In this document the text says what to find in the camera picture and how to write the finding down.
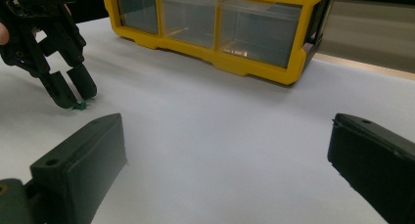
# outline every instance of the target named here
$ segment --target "transparent drawer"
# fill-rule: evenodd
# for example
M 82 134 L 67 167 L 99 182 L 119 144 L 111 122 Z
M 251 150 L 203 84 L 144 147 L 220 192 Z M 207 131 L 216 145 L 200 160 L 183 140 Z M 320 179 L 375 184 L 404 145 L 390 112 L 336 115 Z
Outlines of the transparent drawer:
M 249 0 L 219 0 L 219 49 L 287 67 L 296 36 L 300 6 Z
M 118 0 L 123 26 L 158 34 L 156 0 Z
M 213 46 L 216 0 L 161 0 L 162 33 L 186 43 Z

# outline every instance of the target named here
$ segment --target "yellow frame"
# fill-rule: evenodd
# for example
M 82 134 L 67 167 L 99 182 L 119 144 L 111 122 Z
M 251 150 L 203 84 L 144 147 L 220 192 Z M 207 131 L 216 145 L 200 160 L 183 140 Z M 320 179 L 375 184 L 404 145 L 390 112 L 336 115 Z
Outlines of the yellow frame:
M 197 45 L 174 40 L 162 36 L 161 31 L 161 2 L 156 0 L 158 11 L 159 34 L 151 34 L 139 29 L 122 26 L 119 15 L 117 0 L 104 0 L 106 9 L 109 12 L 111 25 L 114 32 L 122 37 L 134 40 L 137 44 L 151 49 L 163 48 L 177 51 L 186 55 L 194 56 L 212 63 L 215 67 L 229 71 L 238 75 L 255 75 L 282 84 L 292 84 L 296 82 L 304 68 L 306 53 L 302 49 L 303 41 L 307 33 L 307 28 L 313 7 L 321 0 L 257 0 L 262 2 L 278 2 L 292 5 L 301 5 L 300 19 L 294 39 L 293 48 L 287 68 L 265 64 L 259 61 L 249 60 L 243 57 L 227 54 L 218 50 L 218 27 L 219 27 L 219 7 L 216 6 L 213 48 L 205 48 Z

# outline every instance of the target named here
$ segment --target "robotic hand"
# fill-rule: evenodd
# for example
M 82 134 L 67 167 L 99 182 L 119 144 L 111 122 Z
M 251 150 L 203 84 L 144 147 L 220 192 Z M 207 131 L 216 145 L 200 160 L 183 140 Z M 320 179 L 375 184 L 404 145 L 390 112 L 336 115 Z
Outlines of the robotic hand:
M 83 65 L 85 40 L 66 4 L 75 0 L 0 0 L 0 54 L 8 66 L 18 66 L 39 78 L 55 103 L 64 109 L 80 103 L 58 71 L 50 73 L 45 57 L 59 52 L 72 67 L 68 75 L 83 99 L 97 94 L 97 87 Z M 37 43 L 35 29 L 46 38 Z

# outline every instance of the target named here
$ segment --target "storage box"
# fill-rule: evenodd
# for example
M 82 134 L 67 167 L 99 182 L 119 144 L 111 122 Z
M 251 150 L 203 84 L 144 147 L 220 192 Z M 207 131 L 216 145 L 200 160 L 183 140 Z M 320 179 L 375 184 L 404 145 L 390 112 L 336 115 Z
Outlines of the storage box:
M 332 0 L 104 0 L 116 34 L 282 84 L 317 50 Z

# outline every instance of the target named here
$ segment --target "white table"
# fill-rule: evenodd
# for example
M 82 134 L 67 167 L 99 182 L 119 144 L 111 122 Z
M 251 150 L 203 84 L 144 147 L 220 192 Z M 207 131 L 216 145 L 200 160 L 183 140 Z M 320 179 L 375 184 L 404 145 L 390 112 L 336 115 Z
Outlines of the white table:
M 0 178 L 27 182 L 39 157 L 120 112 L 128 165 L 93 223 L 385 223 L 328 162 L 332 118 L 355 114 L 415 141 L 414 81 L 313 60 L 287 88 L 137 46 L 109 20 L 80 29 L 99 91 L 86 111 L 60 109 L 39 80 L 1 65 Z

